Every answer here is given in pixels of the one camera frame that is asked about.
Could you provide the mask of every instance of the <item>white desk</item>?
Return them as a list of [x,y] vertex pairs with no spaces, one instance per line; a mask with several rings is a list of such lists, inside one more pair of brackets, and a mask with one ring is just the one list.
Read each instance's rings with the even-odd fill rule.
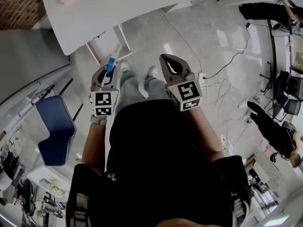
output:
[[43,0],[64,54],[69,55],[109,28],[141,14],[191,0]]

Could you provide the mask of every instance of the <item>white marker cube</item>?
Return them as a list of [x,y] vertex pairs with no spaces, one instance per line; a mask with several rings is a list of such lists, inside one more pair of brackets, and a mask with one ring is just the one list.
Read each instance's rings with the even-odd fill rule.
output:
[[118,90],[90,92],[95,117],[114,115]]
[[180,111],[200,106],[202,91],[198,79],[169,86],[168,91]]

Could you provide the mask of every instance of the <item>light blue jeans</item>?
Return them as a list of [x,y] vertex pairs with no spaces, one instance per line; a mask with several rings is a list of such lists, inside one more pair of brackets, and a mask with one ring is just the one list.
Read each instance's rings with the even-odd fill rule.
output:
[[165,90],[165,82],[155,77],[148,77],[144,82],[144,90],[148,93],[145,98],[139,91],[139,82],[136,75],[128,70],[124,72],[120,80],[120,98],[116,106],[116,115],[124,107],[149,100],[169,99]]

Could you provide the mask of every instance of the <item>watch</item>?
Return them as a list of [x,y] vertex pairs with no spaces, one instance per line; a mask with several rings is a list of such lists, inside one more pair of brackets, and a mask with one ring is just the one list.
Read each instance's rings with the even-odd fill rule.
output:
[[98,125],[103,125],[105,126],[106,123],[107,123],[107,119],[106,119],[106,116],[102,116],[102,117],[95,117],[94,115],[92,115],[90,117],[90,122],[91,123],[94,123],[94,124],[98,124]]

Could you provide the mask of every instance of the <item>brick wall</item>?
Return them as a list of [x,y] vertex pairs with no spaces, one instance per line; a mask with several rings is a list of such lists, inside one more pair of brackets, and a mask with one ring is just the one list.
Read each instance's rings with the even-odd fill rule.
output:
[[31,29],[44,15],[42,0],[0,0],[0,30]]

